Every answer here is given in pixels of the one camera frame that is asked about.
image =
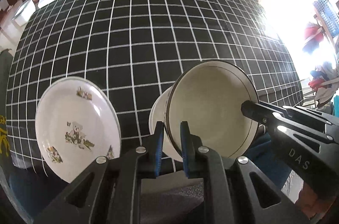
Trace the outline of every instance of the black checkered tablecloth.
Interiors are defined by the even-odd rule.
[[[36,11],[14,57],[6,114],[13,163],[43,167],[35,135],[40,97],[54,81],[84,77],[119,118],[125,153],[149,135],[158,96],[202,60],[222,59],[250,77],[259,98],[302,102],[292,59],[252,0],[57,0]],[[182,169],[163,155],[162,170]]]

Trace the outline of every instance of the table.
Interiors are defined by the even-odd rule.
[[[202,60],[221,59],[248,74],[263,101],[302,104],[292,59],[252,0],[57,0],[28,22],[12,63],[6,116],[11,157],[43,169],[35,113],[50,84],[84,77],[114,106],[124,154],[150,132],[158,96]],[[182,169],[163,154],[161,173]]]

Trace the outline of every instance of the hand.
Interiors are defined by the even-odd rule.
[[[304,182],[303,188],[299,193],[299,198],[295,204],[308,218],[311,218],[317,213],[326,213],[335,199],[336,197],[327,200],[319,199],[311,187]]]

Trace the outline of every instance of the silver bolt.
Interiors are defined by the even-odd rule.
[[[96,159],[96,162],[98,164],[103,164],[107,161],[106,157],[105,156],[99,156],[97,159]]]
[[[199,151],[200,153],[207,153],[207,152],[209,151],[209,148],[208,148],[208,147],[204,147],[204,146],[200,146],[200,147],[198,148],[198,151]]]
[[[238,158],[238,162],[244,165],[244,164],[247,164],[249,162],[249,159],[246,156],[240,156]]]
[[[135,149],[135,151],[136,151],[137,153],[145,153],[145,152],[146,152],[146,148],[145,148],[145,147],[137,147],[137,148]]]

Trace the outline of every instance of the blue crate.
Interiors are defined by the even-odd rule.
[[[313,6],[324,20],[332,37],[339,35],[339,18],[328,0],[316,0]]]

